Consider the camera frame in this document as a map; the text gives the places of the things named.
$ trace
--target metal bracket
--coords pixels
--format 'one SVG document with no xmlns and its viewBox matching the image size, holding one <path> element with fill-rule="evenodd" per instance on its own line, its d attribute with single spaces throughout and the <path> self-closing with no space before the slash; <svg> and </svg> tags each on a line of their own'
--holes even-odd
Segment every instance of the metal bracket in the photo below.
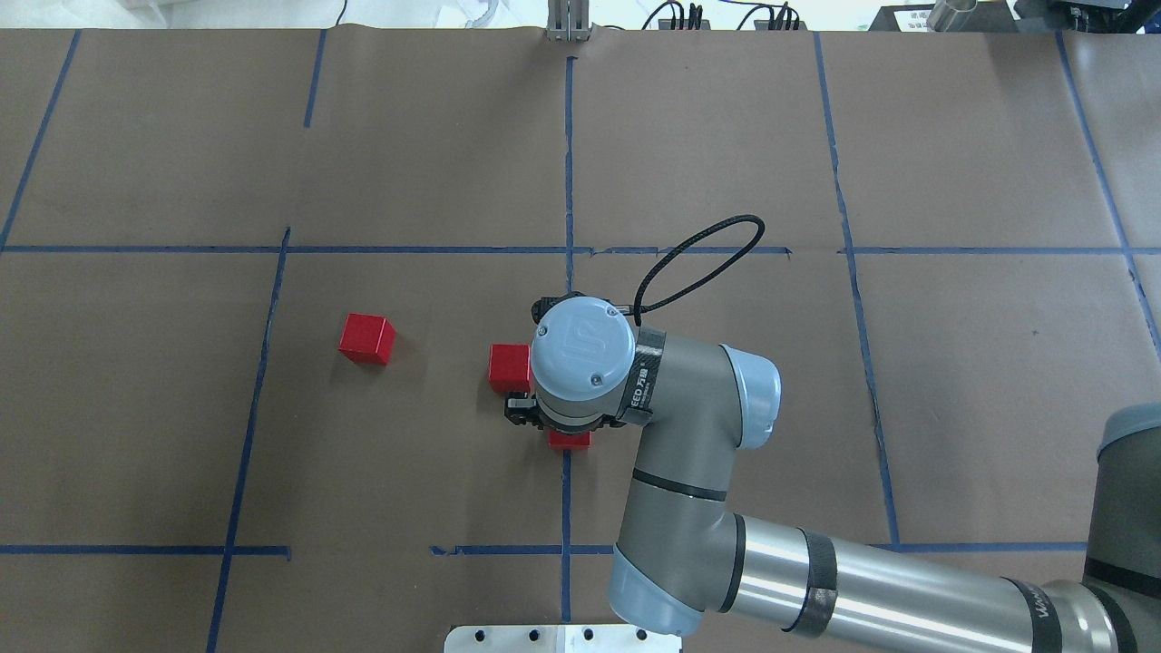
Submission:
<svg viewBox="0 0 1161 653">
<path fill-rule="evenodd" d="M 447 633 L 444 653 L 680 653 L 682 638 L 629 624 L 460 626 Z"/>
<path fill-rule="evenodd" d="M 548 0 L 549 41 L 589 41 L 589 0 Z"/>
</svg>

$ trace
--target red block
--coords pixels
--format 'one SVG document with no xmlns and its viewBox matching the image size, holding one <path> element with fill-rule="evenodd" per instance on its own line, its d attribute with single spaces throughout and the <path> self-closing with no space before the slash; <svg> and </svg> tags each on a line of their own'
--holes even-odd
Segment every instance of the red block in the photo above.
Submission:
<svg viewBox="0 0 1161 653">
<path fill-rule="evenodd" d="M 387 365 L 395 345 L 395 328 L 378 315 L 347 315 L 339 351 L 355 363 Z"/>
<path fill-rule="evenodd" d="M 488 356 L 488 385 L 492 390 L 500 394 L 532 392 L 529 351 L 528 345 L 492 345 Z"/>
<path fill-rule="evenodd" d="M 584 451 L 590 446 L 592 446 L 592 431 L 585 431 L 579 436 L 565 436 L 548 430 L 548 449 L 553 451 Z"/>
</svg>

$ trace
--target light blue joint cap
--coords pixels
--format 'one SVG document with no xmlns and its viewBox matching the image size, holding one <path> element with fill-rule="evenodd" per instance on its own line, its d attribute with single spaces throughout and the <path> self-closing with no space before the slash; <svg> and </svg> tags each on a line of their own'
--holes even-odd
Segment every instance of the light blue joint cap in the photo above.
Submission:
<svg viewBox="0 0 1161 653">
<path fill-rule="evenodd" d="M 738 449 L 758 449 L 774 431 L 778 407 L 783 401 L 783 379 L 778 368 L 760 356 L 722 345 L 734 366 L 737 394 L 742 400 L 742 440 Z"/>
<path fill-rule="evenodd" d="M 702 612 L 690 608 L 649 580 L 613 547 L 613 577 L 608 603 L 626 622 L 661 634 L 686 637 L 701 625 Z"/>
<path fill-rule="evenodd" d="M 536 387 L 564 401 L 589 401 L 629 375 L 636 338 L 629 321 L 597 297 L 572 297 L 540 320 L 532 339 Z"/>
<path fill-rule="evenodd" d="M 1158 426 L 1161 426 L 1161 403 L 1141 403 L 1122 408 L 1104 423 L 1104 440 L 1096 452 L 1097 460 L 1110 444 Z"/>
</svg>

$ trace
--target black strap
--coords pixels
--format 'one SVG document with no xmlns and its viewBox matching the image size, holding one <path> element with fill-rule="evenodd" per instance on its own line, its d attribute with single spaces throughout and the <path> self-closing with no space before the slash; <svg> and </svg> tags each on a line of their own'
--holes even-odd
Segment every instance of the black strap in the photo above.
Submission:
<svg viewBox="0 0 1161 653">
<path fill-rule="evenodd" d="M 1093 593 L 1093 596 L 1104 607 L 1104 613 L 1109 615 L 1112 624 L 1112 633 L 1117 637 L 1117 653 L 1137 653 L 1137 636 L 1133 634 L 1133 625 L 1120 609 L 1120 604 L 1109 595 L 1108 591 L 1091 583 L 1081 583 Z"/>
<path fill-rule="evenodd" d="M 1161 601 L 1161 579 L 1148 574 L 1086 558 L 1084 575 Z"/>
<path fill-rule="evenodd" d="M 835 615 L 835 603 L 838 601 L 838 559 L 835 557 L 835 543 L 829 537 L 806 529 L 799 530 L 806 538 L 808 559 L 806 601 L 798 618 L 789 627 L 783 629 L 783 632 L 813 638 L 827 630 Z"/>
<path fill-rule="evenodd" d="M 1043 589 L 1032 583 L 1004 579 L 1016 586 L 1024 603 L 1027 603 L 1032 616 L 1032 651 L 1031 653 L 1061 653 L 1065 650 L 1065 637 L 1060 631 L 1060 616 L 1057 607 Z"/>
<path fill-rule="evenodd" d="M 686 496 L 692 496 L 694 498 L 708 498 L 709 501 L 726 501 L 726 490 L 712 490 L 708 488 L 699 488 L 698 486 L 690 486 L 672 481 L 670 479 L 663 479 L 662 476 L 655 476 L 649 472 L 642 472 L 636 467 L 633 468 L 633 479 L 641 481 L 642 483 L 648 483 L 656 488 L 665 489 L 669 491 L 676 491 L 677 494 L 684 494 Z"/>
<path fill-rule="evenodd" d="M 644 426 L 652 419 L 649 401 L 657 386 L 657 371 L 661 368 L 661 357 L 665 351 L 665 332 L 642 324 L 637 329 L 637 346 L 633 353 L 633 367 L 625 381 L 625 394 L 621 395 L 621 408 L 616 419 Z"/>
<path fill-rule="evenodd" d="M 729 589 L 726 590 L 726 601 L 719 612 L 729 612 L 737 598 L 737 590 L 742 587 L 742 568 L 745 567 L 745 519 L 737 512 L 734 514 L 734 572 L 729 576 Z"/>
</svg>

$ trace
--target robotic arm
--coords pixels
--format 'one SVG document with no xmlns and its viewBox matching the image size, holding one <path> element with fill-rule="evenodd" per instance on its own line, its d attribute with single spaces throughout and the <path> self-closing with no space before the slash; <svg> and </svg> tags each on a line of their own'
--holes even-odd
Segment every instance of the robotic arm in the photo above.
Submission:
<svg viewBox="0 0 1161 653">
<path fill-rule="evenodd" d="M 1040 588 L 728 512 L 737 450 L 778 415 L 764 358 L 571 296 L 539 321 L 532 367 L 514 422 L 643 426 L 608 591 L 639 627 L 687 636 L 713 610 L 899 652 L 1161 651 L 1161 404 L 1110 419 L 1086 582 Z"/>
</svg>

